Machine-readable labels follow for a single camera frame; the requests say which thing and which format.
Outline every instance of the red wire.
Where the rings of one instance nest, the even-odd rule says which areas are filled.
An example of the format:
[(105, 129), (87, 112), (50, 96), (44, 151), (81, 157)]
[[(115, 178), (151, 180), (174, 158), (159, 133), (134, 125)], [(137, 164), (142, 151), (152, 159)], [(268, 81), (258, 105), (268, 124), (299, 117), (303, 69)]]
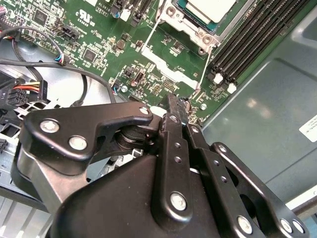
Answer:
[(24, 90), (28, 90), (28, 89), (30, 89), (30, 90), (39, 91), (39, 89), (38, 89), (38, 88), (36, 88), (36, 87), (31, 87), (31, 86), (16, 86), (16, 87), (14, 87), (13, 89), (16, 89), (16, 88), (19, 88), (19, 89), (24, 89)]

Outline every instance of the black plastic lever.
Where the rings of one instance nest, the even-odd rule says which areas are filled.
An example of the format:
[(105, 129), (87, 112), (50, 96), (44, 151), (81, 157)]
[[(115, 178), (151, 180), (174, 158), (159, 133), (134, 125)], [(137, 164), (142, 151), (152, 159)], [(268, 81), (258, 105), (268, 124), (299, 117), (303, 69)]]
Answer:
[(121, 127), (148, 125), (152, 119), (138, 102), (41, 110), (25, 117), (19, 139), (25, 151), (45, 164), (77, 175), (96, 154), (98, 141), (98, 149), (105, 150)]
[(309, 237), (304, 223), (226, 145), (217, 142), (211, 149), (222, 157), (248, 212), (267, 237)]

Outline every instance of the ram slot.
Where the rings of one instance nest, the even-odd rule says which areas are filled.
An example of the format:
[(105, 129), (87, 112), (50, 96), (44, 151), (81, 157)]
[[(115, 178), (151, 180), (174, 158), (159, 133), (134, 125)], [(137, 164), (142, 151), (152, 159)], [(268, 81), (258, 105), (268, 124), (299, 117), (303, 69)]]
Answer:
[(223, 58), (227, 55), (228, 50), (231, 49), (232, 45), (236, 42), (240, 34), (244, 30), (249, 29), (251, 27), (253, 20), (259, 17), (264, 7), (265, 7), (265, 1), (261, 1), (260, 3), (258, 3), (257, 7), (253, 9), (250, 16), (247, 17), (236, 29), (236, 31), (230, 36), (230, 38), (223, 45), (221, 45), (220, 50), (216, 53), (213, 59), (213, 62), (215, 62), (215, 64), (223, 60)]
[(132, 0), (130, 2), (130, 6), (133, 6), (132, 9), (130, 9), (131, 11), (134, 11), (135, 9), (137, 9), (137, 7), (139, 6), (141, 0)]
[(135, 12), (134, 17), (131, 21), (131, 26), (136, 27), (139, 25), (140, 21), (142, 20), (144, 14), (147, 12), (152, 0), (143, 0), (139, 9)]
[(270, 15), (266, 21), (261, 25), (261, 27), (249, 38), (246, 40), (245, 44), (242, 44), (241, 47), (238, 48), (237, 52), (231, 57), (230, 62), (226, 65), (222, 65), (222, 68), (225, 72), (229, 73), (234, 70), (237, 64), (245, 57), (245, 55), (250, 52), (250, 49), (253, 49), (254, 46), (258, 45), (258, 42), (261, 41), (263, 37), (266, 37), (268, 33), (271, 31), (272, 26), (279, 22), (279, 17), (283, 16), (284, 9), (289, 9), (290, 5), (293, 5), (294, 1), (285, 0), (282, 4), (278, 6)]
[(119, 12), (123, 10), (126, 3), (127, 0), (115, 0), (111, 7), (111, 13), (117, 15)]
[(273, 0), (266, 9), (260, 14), (259, 18), (255, 19), (252, 22), (252, 26), (244, 32), (244, 34), (239, 38), (239, 40), (235, 43), (235, 45), (230, 48), (230, 51), (226, 55), (226, 57), (219, 61), (217, 64), (221, 65), (222, 70), (224, 70), (228, 64), (232, 63), (233, 59), (237, 54), (241, 53), (241, 49), (244, 48), (250, 39), (253, 38), (254, 35), (258, 34), (262, 28), (264, 28), (270, 21), (270, 18), (276, 14), (281, 4), (286, 3), (288, 0), (284, 0), (283, 3), (281, 1)]
[(242, 62), (240, 62), (236, 69), (231, 73), (231, 76), (234, 78), (238, 78), (243, 73), (243, 71), (250, 66), (253, 60), (259, 56), (262, 50), (275, 39), (275, 37), (280, 33), (280, 31), (292, 21), (293, 17), (296, 16), (296, 14), (306, 4), (307, 1), (305, 0), (297, 0), (295, 5), (291, 9), (288, 9), (287, 14), (282, 17), (282, 23), (274, 29), (270, 37), (264, 38), (263, 42), (261, 42), (261, 44), (259, 44)]

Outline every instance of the metal hole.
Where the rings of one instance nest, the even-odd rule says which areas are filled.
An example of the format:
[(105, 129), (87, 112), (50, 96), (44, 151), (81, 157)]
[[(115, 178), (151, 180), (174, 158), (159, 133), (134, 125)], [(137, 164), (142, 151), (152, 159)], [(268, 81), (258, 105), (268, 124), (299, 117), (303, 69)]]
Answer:
[(197, 127), (194, 127), (194, 126), (192, 126), (192, 130), (193, 130), (193, 132), (195, 132), (195, 133), (198, 133), (198, 132), (199, 132), (198, 129), (197, 129)]
[(302, 225), (298, 221), (293, 220), (293, 224), (296, 227), (296, 229), (299, 230), (300, 233), (302, 233), (302, 234), (305, 233), (304, 228), (302, 227)]
[(71, 137), (68, 144), (75, 150), (84, 150), (87, 148), (87, 141), (81, 136)]
[(182, 162), (182, 159), (179, 158), (178, 156), (174, 157), (174, 160), (179, 164)]
[(222, 180), (224, 183), (227, 183), (227, 178), (226, 178), (226, 177), (221, 176), (221, 180)]
[(41, 122), (40, 128), (47, 133), (55, 133), (59, 130), (59, 125), (53, 120), (45, 120)]
[(145, 115), (149, 114), (149, 110), (147, 108), (145, 108), (145, 107), (140, 108), (140, 112), (142, 112)]
[(248, 219), (246, 219), (243, 216), (238, 216), (237, 220), (238, 220), (238, 224), (241, 227), (241, 229), (245, 233), (251, 235), (252, 234), (252, 226), (251, 226), (250, 222), (248, 221)]
[(175, 147), (176, 147), (177, 149), (180, 149), (180, 148), (181, 148), (181, 145), (180, 145), (179, 143), (175, 143), (174, 145), (175, 145)]
[(184, 211), (186, 209), (186, 206), (187, 206), (186, 199), (178, 192), (174, 192), (171, 194), (170, 201), (173, 207), (177, 209), (178, 211)]
[(219, 149), (223, 152), (226, 153), (227, 149), (223, 145), (219, 145)]
[(169, 118), (170, 118), (173, 122), (175, 122), (175, 123), (178, 122), (178, 120), (177, 120), (177, 118), (176, 118), (175, 116), (170, 116)]
[(293, 229), (285, 219), (281, 219), (281, 224), (288, 233), (293, 233)]

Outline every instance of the black cable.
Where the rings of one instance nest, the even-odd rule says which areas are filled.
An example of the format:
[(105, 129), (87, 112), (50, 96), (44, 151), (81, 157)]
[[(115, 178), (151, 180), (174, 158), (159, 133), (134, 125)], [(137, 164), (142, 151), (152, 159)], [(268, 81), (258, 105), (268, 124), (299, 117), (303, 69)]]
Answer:
[(83, 86), (84, 86), (84, 89), (83, 89), (83, 93), (80, 97), (80, 99), (78, 99), (77, 101), (75, 101), (72, 105), (70, 105), (70, 107), (79, 107), (81, 105), (83, 105), (84, 103), (84, 99), (87, 95), (87, 91), (88, 91), (88, 82), (87, 82), (87, 77), (85, 75), (81, 75), (82, 79), (83, 79)]
[(39, 30), (39, 29), (36, 29), (34, 27), (30, 27), (30, 26), (14, 26), (14, 27), (11, 27), (11, 28), (8, 28), (8, 29), (5, 29), (3, 30), (2, 32), (0, 32), (0, 40), (6, 35), (6, 34), (9, 34), (11, 32), (16, 32), (16, 31), (19, 31), (19, 30), (31, 30), (31, 31), (35, 31), (41, 35), (43, 35), (45, 38), (47, 38), (51, 43), (52, 45), (57, 49), (58, 53), (60, 55), (63, 54), (63, 51), (60, 49), (60, 47), (58, 46), (58, 44), (48, 35), (46, 34), (45, 32)]
[(75, 68), (73, 66), (69, 66), (69, 65), (60, 65), (58, 63), (48, 63), (48, 62), (20, 62), (20, 61), (16, 61), (16, 60), (11, 60), (11, 59), (0, 59), (0, 64), (5, 64), (5, 65), (12, 65), (12, 66), (20, 66), (20, 67), (46, 67), (46, 68), (60, 68), (60, 69), (65, 69), (65, 70), (69, 70), (69, 71), (73, 71), (76, 73), (80, 73), (83, 74), (87, 77), (92, 78), (93, 80), (97, 81), (98, 83), (102, 84), (104, 87), (107, 88), (107, 91), (109, 93), (109, 97), (110, 97), (110, 102), (111, 103), (116, 103), (114, 95), (112, 93), (112, 89), (109, 85), (109, 83), (107, 81), (105, 81), (102, 77), (94, 74), (94, 73), (90, 73), (88, 71), (79, 69), (79, 68)]
[[(18, 47), (18, 43), (12, 39), (12, 49), (14, 54), (16, 55), (16, 57), (21, 61), (21, 62), (26, 62), (26, 60), (24, 59), (24, 57), (21, 54), (21, 51)], [(43, 80), (43, 77), (41, 76), (41, 74), (34, 68), (34, 67), (26, 67), (31, 74), (33, 74), (34, 78), (36, 81), (41, 81)]]

